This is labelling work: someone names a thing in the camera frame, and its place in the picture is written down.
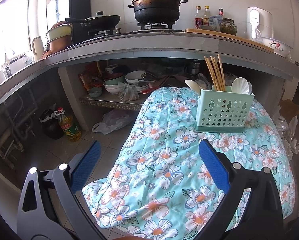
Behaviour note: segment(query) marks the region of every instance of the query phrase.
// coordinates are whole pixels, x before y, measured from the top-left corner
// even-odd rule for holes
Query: metal shelf
[[[79,99],[80,103],[83,105],[90,106],[101,106],[115,109],[123,109],[123,110],[132,110],[132,111],[140,111],[145,100],[148,98],[150,94],[139,94],[139,99],[135,101],[121,101],[118,98],[118,94],[111,94],[105,90],[98,98],[92,98],[89,95],[83,96]]]

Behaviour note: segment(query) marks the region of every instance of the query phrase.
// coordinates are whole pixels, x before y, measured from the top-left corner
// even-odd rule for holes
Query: floral quilt
[[[83,188],[100,227],[154,240],[193,238],[224,196],[199,156],[204,138],[246,169],[269,167],[284,218],[292,213],[291,167],[261,104],[253,101],[240,134],[197,133],[197,104],[198,95],[189,88],[160,88],[145,101],[108,177]],[[249,194],[246,189],[228,229],[238,225]]]

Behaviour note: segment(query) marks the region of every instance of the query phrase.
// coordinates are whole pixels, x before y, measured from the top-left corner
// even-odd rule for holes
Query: cutting board
[[[268,47],[264,44],[261,44],[261,43],[255,42],[255,41],[251,41],[251,40],[248,40],[248,39],[245,39],[245,38],[241,38],[241,37],[238,37],[238,36],[235,36],[235,35],[232,35],[232,34],[220,33],[220,32],[208,31],[208,30],[200,30],[200,29],[186,29],[185,32],[186,33],[200,33],[200,34],[206,34],[206,35],[213,35],[213,36],[228,38],[228,39],[232,39],[232,40],[247,43],[247,46],[248,45],[253,45],[253,46],[256,46],[256,47],[259,47],[259,48],[262,48],[262,49],[266,49],[270,52],[274,52],[274,49],[272,49],[272,48],[270,48],[270,47]]]

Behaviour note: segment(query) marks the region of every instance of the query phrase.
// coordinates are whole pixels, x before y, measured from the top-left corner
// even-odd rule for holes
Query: blue gripper pad
[[[85,186],[99,157],[100,143],[95,141],[72,172],[70,188],[74,194]]]
[[[217,188],[226,194],[230,188],[229,174],[206,139],[200,142],[199,153]]]

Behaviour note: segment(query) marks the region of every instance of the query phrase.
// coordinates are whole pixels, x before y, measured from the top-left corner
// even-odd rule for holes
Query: green plastic utensil holder
[[[201,90],[196,113],[198,132],[241,133],[249,113],[254,94],[232,93],[232,87],[226,86],[226,92]]]

